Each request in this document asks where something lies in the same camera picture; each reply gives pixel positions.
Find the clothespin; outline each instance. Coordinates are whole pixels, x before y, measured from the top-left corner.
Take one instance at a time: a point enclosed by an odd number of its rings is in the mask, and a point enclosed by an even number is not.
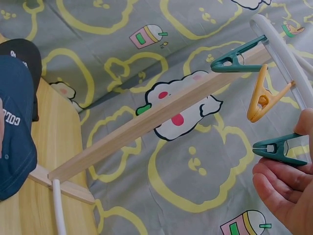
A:
[[[294,85],[293,81],[290,82],[278,95],[273,96],[270,91],[263,86],[267,69],[267,64],[262,65],[253,91],[247,112],[247,118],[251,122],[256,122],[263,117]]]
[[[288,158],[285,156],[284,152],[284,144],[287,140],[291,140],[297,137],[300,137],[302,135],[293,133],[290,135],[286,135],[286,136],[281,136],[278,138],[274,138],[274,139],[270,139],[270,140],[266,140],[266,141],[260,141],[255,143],[252,147],[253,147],[253,152],[256,155],[259,155],[261,157],[264,158],[269,158],[269,159],[273,159],[276,161],[280,161],[283,163],[287,163],[287,164],[291,164],[291,165],[306,165],[307,162],[305,161],[301,161],[298,159],[293,159],[293,158]],[[267,147],[268,145],[273,145],[274,146],[274,151],[272,152],[268,152]]]
[[[240,64],[238,55],[242,56],[242,53],[254,48],[260,41],[267,40],[265,35],[262,35],[244,45],[230,51],[229,53],[221,56],[211,63],[211,69],[213,72],[258,72],[262,65],[245,65]],[[231,65],[225,66],[225,62],[231,62]]]

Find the baseball cap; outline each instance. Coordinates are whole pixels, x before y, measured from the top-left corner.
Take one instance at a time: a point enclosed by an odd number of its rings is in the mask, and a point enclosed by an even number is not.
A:
[[[26,39],[12,39],[0,44],[0,55],[10,55],[18,58],[28,68],[34,85],[34,109],[32,120],[38,121],[39,116],[36,93],[42,73],[41,55],[38,48],[35,44]]]
[[[31,136],[34,86],[24,63],[0,55],[0,98],[4,112],[4,137],[0,158],[0,200],[20,190],[37,165]]]

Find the finger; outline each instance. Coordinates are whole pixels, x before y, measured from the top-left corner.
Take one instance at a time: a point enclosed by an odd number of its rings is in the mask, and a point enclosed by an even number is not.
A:
[[[278,179],[277,176],[263,163],[256,164],[252,170],[252,173],[261,173],[265,175],[273,188],[288,201],[297,203],[301,196],[301,192],[293,190],[283,181]]]
[[[286,224],[286,215],[292,212],[294,203],[287,201],[280,195],[268,181],[267,177],[261,173],[253,175],[253,184],[266,207],[276,216],[276,218]]]
[[[300,135],[309,135],[310,157],[313,160],[313,109],[305,109],[301,112],[294,132]]]
[[[308,163],[306,165],[298,166],[297,169],[301,170],[302,172],[304,172],[306,174],[313,175],[313,164],[312,163]]]
[[[305,109],[301,112],[294,132],[300,135],[309,135],[313,132],[313,109]]]
[[[313,180],[313,175],[308,175],[290,165],[270,159],[263,159],[260,162],[266,165],[278,179],[293,190],[303,191]]]

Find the hand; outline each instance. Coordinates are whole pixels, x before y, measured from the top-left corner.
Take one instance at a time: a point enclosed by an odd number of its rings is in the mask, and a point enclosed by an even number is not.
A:
[[[3,112],[3,106],[2,106],[2,99],[0,98],[0,158],[2,154],[3,137],[4,137],[4,112]]]
[[[301,112],[294,131],[309,135],[313,160],[313,109]],[[313,164],[294,168],[263,158],[252,172],[261,200],[277,219],[294,235],[313,234]]]

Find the navy blue cap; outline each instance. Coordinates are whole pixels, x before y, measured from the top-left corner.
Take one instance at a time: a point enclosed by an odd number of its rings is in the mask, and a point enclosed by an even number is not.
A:
[[[17,58],[0,55],[0,98],[4,111],[4,137],[0,158],[0,200],[20,190],[37,165],[31,136],[34,86],[32,76]]]

